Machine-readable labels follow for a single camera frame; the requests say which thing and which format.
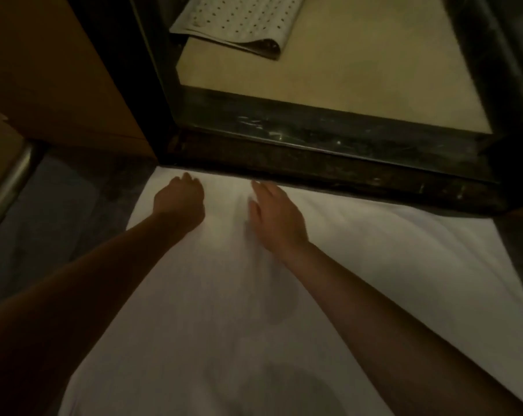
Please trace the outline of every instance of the hand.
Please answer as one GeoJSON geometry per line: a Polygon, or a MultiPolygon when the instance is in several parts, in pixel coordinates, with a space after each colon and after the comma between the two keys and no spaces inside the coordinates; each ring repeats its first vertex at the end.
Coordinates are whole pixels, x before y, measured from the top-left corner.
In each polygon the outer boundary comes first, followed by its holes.
{"type": "Polygon", "coordinates": [[[197,178],[192,179],[188,172],[182,178],[175,176],[155,195],[152,214],[168,216],[172,223],[190,232],[205,217],[202,183],[197,178]]]}
{"type": "Polygon", "coordinates": [[[277,258],[309,244],[300,210],[286,193],[271,182],[252,181],[258,202],[249,202],[250,223],[263,246],[277,258]]]}

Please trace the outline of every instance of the left hand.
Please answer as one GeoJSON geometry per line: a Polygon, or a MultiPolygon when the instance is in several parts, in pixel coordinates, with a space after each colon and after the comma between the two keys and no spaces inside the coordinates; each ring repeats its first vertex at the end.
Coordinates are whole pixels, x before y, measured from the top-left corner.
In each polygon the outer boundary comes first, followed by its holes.
{"type": "Polygon", "coordinates": [[[205,217],[204,188],[200,180],[192,179],[188,172],[181,178],[175,176],[154,197],[152,214],[158,213],[169,216],[186,232],[196,228],[205,217]]]}

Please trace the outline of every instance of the white perforated bath mat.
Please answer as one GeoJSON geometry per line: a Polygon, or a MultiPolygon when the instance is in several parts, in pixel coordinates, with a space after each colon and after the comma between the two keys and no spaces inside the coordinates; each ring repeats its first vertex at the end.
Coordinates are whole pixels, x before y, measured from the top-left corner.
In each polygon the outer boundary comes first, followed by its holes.
{"type": "Polygon", "coordinates": [[[190,0],[170,31],[277,59],[303,1],[190,0]]]}

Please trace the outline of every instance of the forearm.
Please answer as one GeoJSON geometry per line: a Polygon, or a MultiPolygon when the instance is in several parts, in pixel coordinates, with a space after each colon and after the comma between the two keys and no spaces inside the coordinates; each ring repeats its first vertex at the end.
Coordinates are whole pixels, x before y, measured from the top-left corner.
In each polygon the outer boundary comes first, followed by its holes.
{"type": "Polygon", "coordinates": [[[523,414],[523,403],[501,384],[314,245],[284,263],[397,416],[523,414]]]}
{"type": "Polygon", "coordinates": [[[2,409],[17,405],[28,414],[47,405],[142,279],[185,234],[170,216],[152,215],[3,302],[2,409]]]}

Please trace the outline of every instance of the wooden cabinet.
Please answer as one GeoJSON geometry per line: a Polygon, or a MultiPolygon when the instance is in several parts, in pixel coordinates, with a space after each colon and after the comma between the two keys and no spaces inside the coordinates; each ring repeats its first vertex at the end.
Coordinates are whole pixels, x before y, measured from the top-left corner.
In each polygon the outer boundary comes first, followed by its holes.
{"type": "Polygon", "coordinates": [[[27,138],[153,155],[66,0],[0,0],[0,111],[27,138]]]}

